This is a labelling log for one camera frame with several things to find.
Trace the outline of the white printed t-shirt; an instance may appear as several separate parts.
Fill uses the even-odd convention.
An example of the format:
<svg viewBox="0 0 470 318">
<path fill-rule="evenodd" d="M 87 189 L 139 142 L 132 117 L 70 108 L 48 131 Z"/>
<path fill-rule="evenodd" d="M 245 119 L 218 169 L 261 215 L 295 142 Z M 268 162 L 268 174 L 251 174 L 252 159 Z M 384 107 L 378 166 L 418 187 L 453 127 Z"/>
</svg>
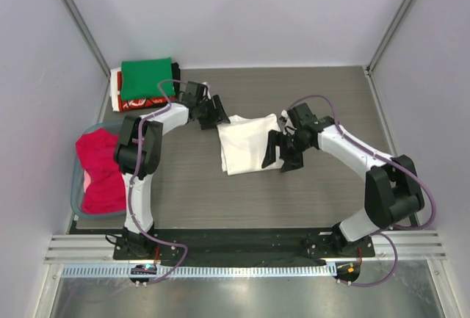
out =
<svg viewBox="0 0 470 318">
<path fill-rule="evenodd" d="M 280 131 L 275 114 L 263 118 L 247 119 L 238 115 L 229 117 L 230 123 L 217 126 L 221 148 L 222 171 L 228 176 L 281 169 L 279 147 L 275 147 L 275 162 L 263 168 L 267 151 L 268 134 Z"/>
</svg>

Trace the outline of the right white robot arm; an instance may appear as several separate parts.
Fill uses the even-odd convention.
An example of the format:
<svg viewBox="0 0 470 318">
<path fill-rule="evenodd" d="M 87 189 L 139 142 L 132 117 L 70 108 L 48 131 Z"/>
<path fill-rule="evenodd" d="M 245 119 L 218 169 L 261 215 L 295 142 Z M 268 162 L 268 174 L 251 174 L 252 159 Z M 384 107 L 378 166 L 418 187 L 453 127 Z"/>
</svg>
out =
<svg viewBox="0 0 470 318">
<path fill-rule="evenodd" d="M 303 167 L 309 148 L 330 154 L 364 181 L 364 206 L 335 224 L 327 243 L 340 256 L 354 253 L 371 234 L 390 228 L 424 208 L 422 188 L 413 161 L 393 157 L 362 143 L 331 116 L 318 118 L 302 103 L 286 111 L 283 131 L 271 130 L 263 168 L 282 160 L 282 172 Z"/>
</svg>

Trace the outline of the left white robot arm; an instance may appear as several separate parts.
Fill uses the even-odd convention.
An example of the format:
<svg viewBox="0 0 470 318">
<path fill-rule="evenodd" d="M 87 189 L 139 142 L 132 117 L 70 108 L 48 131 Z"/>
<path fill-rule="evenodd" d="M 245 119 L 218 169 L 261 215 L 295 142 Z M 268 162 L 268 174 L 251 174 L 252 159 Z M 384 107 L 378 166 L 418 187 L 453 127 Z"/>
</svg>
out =
<svg viewBox="0 0 470 318">
<path fill-rule="evenodd" d="M 209 86 L 165 79 L 157 84 L 165 106 L 148 115 L 124 117 L 114 160 L 126 190 L 126 219 L 118 247 L 129 247 L 142 259 L 164 244 L 153 235 L 151 183 L 162 157 L 162 139 L 174 129 L 196 120 L 203 130 L 229 123 L 221 98 Z"/>
</svg>

